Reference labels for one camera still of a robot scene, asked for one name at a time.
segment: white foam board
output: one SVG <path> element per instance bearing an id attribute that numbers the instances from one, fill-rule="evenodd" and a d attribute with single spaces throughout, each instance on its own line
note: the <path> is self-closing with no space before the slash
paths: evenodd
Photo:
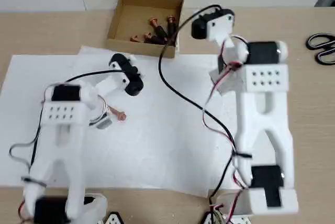
<path id="1" fill-rule="evenodd" d="M 112 55 L 114 51 L 107 50 L 107 49 L 98 49 L 88 46 L 81 46 L 79 51 L 79 56 L 86 55 L 86 54 L 96 54 L 97 57 L 100 57 L 104 54 Z M 181 55 L 180 57 L 176 58 L 174 61 L 184 62 L 186 65 L 191 63 L 197 64 L 204 64 L 210 69 L 216 68 L 216 56 L 215 55 Z M 171 82 L 173 86 L 178 85 L 177 83 Z M 237 132 L 237 123 L 236 123 L 236 97 L 234 92 L 230 92 L 225 94 L 222 98 L 221 104 L 221 112 L 218 113 L 216 116 L 223 122 L 228 129 L 231 131 L 232 135 L 234 136 Z M 257 98 L 257 106 L 260 111 L 265 110 L 265 97 L 262 95 L 258 95 Z M 216 123 L 213 123 L 211 127 L 220 129 Z M 216 188 L 224 167 L 229 160 L 231 147 L 230 144 L 227 142 L 225 138 L 222 136 L 217 136 L 215 139 L 215 147 L 212 153 L 213 158 L 211 164 L 208 164 L 208 169 L 211 171 L 210 173 L 210 188 Z M 260 164 L 275 164 L 275 152 L 274 149 L 269 141 L 265 132 L 261 132 L 258 136 L 258 140 L 255 142 L 254 150 L 253 150 L 253 165 L 260 165 Z M 222 183 L 221 189 L 236 189 L 237 186 L 232 180 L 232 172 L 233 167 L 230 166 L 228 168 L 227 175 Z"/>
<path id="2" fill-rule="evenodd" d="M 22 185 L 26 168 L 8 156 L 15 142 L 33 139 L 43 90 L 51 83 L 84 72 L 108 68 L 104 55 L 13 56 L 0 95 L 0 185 Z M 181 56 L 164 60 L 163 72 L 185 95 L 202 103 L 211 88 L 208 71 L 213 56 Z M 159 79 L 157 58 L 138 57 L 145 73 L 144 89 L 136 97 L 125 92 L 107 97 L 112 106 L 124 110 L 125 122 L 107 130 L 88 131 L 83 154 L 88 187 L 164 188 L 206 196 L 209 188 L 216 135 L 206 130 L 200 111 L 181 100 Z M 96 83 L 103 77 L 88 77 Z M 216 94 L 209 109 L 219 115 L 222 98 Z M 30 159 L 31 148 L 16 155 Z M 62 167 L 56 167 L 50 186 L 66 186 Z"/>

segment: brown cardboard box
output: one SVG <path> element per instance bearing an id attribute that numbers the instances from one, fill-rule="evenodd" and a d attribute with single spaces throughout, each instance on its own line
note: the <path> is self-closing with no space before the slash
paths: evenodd
<path id="1" fill-rule="evenodd" d="M 155 35 L 149 24 L 149 19 L 155 17 L 167 32 L 168 15 L 176 17 L 176 24 L 179 25 L 179 18 L 184 0 L 119 0 L 110 24 L 106 48 L 120 52 L 129 52 L 141 55 L 159 56 L 163 45 L 130 42 L 131 36 L 137 35 L 144 40 L 143 34 L 151 32 Z M 164 57 L 173 58 L 175 47 L 168 46 Z"/>

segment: scissors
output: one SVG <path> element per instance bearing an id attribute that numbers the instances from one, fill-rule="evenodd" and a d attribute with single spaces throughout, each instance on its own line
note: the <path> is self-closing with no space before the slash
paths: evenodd
<path id="1" fill-rule="evenodd" d="M 315 38 L 324 38 L 325 41 L 319 44 L 312 44 L 312 41 Z M 317 33 L 306 40 L 306 47 L 309 50 L 319 50 L 324 49 L 323 51 L 320 51 L 315 55 L 315 61 L 317 63 L 322 65 L 335 65 L 335 58 L 331 61 L 326 61 L 325 56 L 331 55 L 335 52 L 335 35 L 329 34 L 329 33 Z"/>

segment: wooden table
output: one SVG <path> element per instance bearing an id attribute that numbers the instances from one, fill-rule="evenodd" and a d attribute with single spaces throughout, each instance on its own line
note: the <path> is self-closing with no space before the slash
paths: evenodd
<path id="1" fill-rule="evenodd" d="M 233 8 L 235 33 L 249 40 L 283 40 L 289 48 L 291 91 L 289 122 L 294 137 L 296 190 L 300 212 L 293 216 L 254 217 L 253 223 L 331 223 L 335 197 L 335 67 L 314 62 L 305 48 L 312 33 L 335 33 L 334 8 Z M 183 12 L 183 18 L 191 10 Z M 81 45 L 102 47 L 111 11 L 0 14 L 0 81 L 12 54 L 77 54 Z M 182 54 L 217 53 L 195 41 L 189 26 L 180 34 Z M 125 223 L 198 223 L 207 200 L 169 191 L 95 190 L 120 211 Z M 48 193 L 66 193 L 51 190 Z M 1 223 L 16 224 L 21 188 L 0 189 Z"/>

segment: cable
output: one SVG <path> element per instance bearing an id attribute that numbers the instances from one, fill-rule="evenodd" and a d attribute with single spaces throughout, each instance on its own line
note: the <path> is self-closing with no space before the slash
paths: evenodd
<path id="1" fill-rule="evenodd" d="M 189 102 L 190 104 L 194 105 L 195 107 L 197 107 L 198 109 L 202 110 L 203 108 L 198 105 L 196 102 L 192 101 L 191 99 L 189 99 L 188 97 L 184 96 L 182 93 L 180 93 L 179 91 L 177 91 L 175 88 L 173 88 L 164 78 L 163 73 L 162 73 L 162 59 L 163 59 L 163 55 L 167 49 L 167 47 L 172 43 L 173 38 L 175 38 L 177 36 L 177 34 L 179 33 L 179 31 L 189 22 L 191 21 L 194 17 L 196 17 L 197 15 L 201 14 L 202 12 L 210 9 L 210 8 L 219 8 L 222 10 L 220 5 L 210 5 L 207 6 L 205 8 L 202 8 L 201 10 L 199 10 L 198 12 L 194 13 L 193 15 L 191 15 L 190 17 L 188 17 L 176 30 L 176 32 L 173 34 L 173 36 L 167 41 L 166 45 L 164 45 L 160 56 L 159 56 L 159 60 L 158 60 L 158 73 L 159 76 L 161 78 L 161 80 L 163 81 L 163 83 L 171 90 L 173 91 L 176 95 L 178 95 L 179 97 L 181 97 L 182 99 L 184 99 L 185 101 Z M 229 129 L 219 120 L 217 119 L 214 115 L 212 115 L 210 112 L 208 112 L 207 110 L 205 111 L 205 113 L 212 118 L 216 123 L 218 123 L 227 133 L 229 139 L 232 140 L 232 142 L 234 142 L 234 138 L 231 135 Z"/>
<path id="2" fill-rule="evenodd" d="M 39 122 L 38 122 L 38 128 L 37 128 L 36 135 L 35 135 L 34 139 L 31 142 L 29 142 L 29 143 L 16 143 L 16 144 L 13 144 L 9 148 L 9 152 L 8 152 L 9 156 L 12 159 L 14 159 L 14 160 L 16 160 L 18 162 L 23 163 L 28 168 L 29 172 L 30 172 L 30 167 L 31 167 L 31 165 L 32 165 L 32 163 L 34 162 L 34 159 L 35 159 L 35 152 L 36 152 L 37 145 L 34 145 L 30 164 L 29 164 L 29 162 L 27 160 L 25 160 L 23 158 L 20 158 L 20 157 L 17 157 L 17 156 L 14 156 L 12 154 L 12 151 L 13 151 L 14 148 L 29 147 L 32 144 L 37 143 L 37 139 L 39 137 L 39 133 L 40 133 L 40 130 L 41 130 L 41 118 L 42 118 L 42 110 L 41 110 L 41 113 L 40 113 Z"/>
<path id="3" fill-rule="evenodd" d="M 80 78 L 85 77 L 85 76 L 93 76 L 93 75 L 99 75 L 99 74 L 105 74 L 105 73 L 116 73 L 116 72 L 127 73 L 127 74 L 132 74 L 132 75 L 139 75 L 137 73 L 133 73 L 133 72 L 130 72 L 130 71 L 123 71 L 123 70 L 95 71 L 95 72 L 89 72 L 89 73 L 81 74 L 81 75 L 78 75 L 78 76 L 74 76 L 74 77 L 66 80 L 66 82 L 71 82 L 73 80 L 80 79 Z"/>
<path id="4" fill-rule="evenodd" d="M 199 10 L 198 12 L 194 13 L 193 15 L 191 15 L 190 17 L 188 17 L 176 30 L 176 32 L 173 34 L 173 36 L 167 41 L 166 45 L 163 47 L 161 53 L 160 53 L 160 56 L 159 56 L 159 61 L 158 61 L 158 73 L 159 73 L 159 76 L 161 78 L 161 80 L 163 81 L 163 83 L 171 90 L 173 91 L 177 96 L 179 96 L 180 98 L 184 99 L 185 101 L 189 102 L 190 104 L 194 105 L 195 107 L 197 107 L 198 109 L 200 110 L 203 110 L 203 108 L 198 105 L 196 102 L 192 101 L 191 99 L 189 99 L 188 97 L 184 96 L 182 93 L 180 93 L 179 91 L 177 91 L 175 88 L 173 88 L 168 82 L 167 80 L 164 78 L 163 76 L 163 73 L 162 73 L 162 59 L 163 59 L 163 55 L 167 49 L 167 47 L 172 43 L 173 41 L 173 38 L 176 38 L 177 34 L 179 33 L 179 31 L 189 22 L 191 21 L 194 17 L 196 17 L 197 15 L 201 14 L 202 12 L 210 9 L 210 8 L 221 8 L 220 5 L 210 5 L 210 6 L 207 6 L 205 8 L 202 8 L 201 10 Z M 221 54 L 224 50 L 224 45 L 222 45 L 221 47 Z M 212 118 L 217 124 L 219 124 L 223 129 L 224 131 L 227 133 L 227 136 L 229 138 L 229 140 L 233 143 L 233 145 L 235 145 L 234 143 L 234 138 L 233 136 L 231 135 L 229 129 L 219 120 L 217 119 L 215 116 L 213 116 L 210 112 L 208 112 L 207 110 L 204 110 L 205 114 L 207 114 L 210 118 Z M 222 174 L 222 177 L 220 179 L 220 182 L 219 184 L 217 185 L 216 189 L 214 190 L 214 192 L 212 193 L 212 195 L 209 197 L 209 203 L 210 205 L 211 204 L 211 198 L 217 193 L 217 191 L 220 189 L 221 187 L 221 184 L 226 176 L 226 173 L 227 173 L 227 169 L 230 165 L 232 161 L 232 155 L 230 156 L 229 158 L 229 161 L 228 163 L 226 164 L 226 167 L 224 169 L 224 172 Z M 214 223 L 214 220 L 213 220 L 213 210 L 211 211 L 211 223 L 213 224 Z"/>

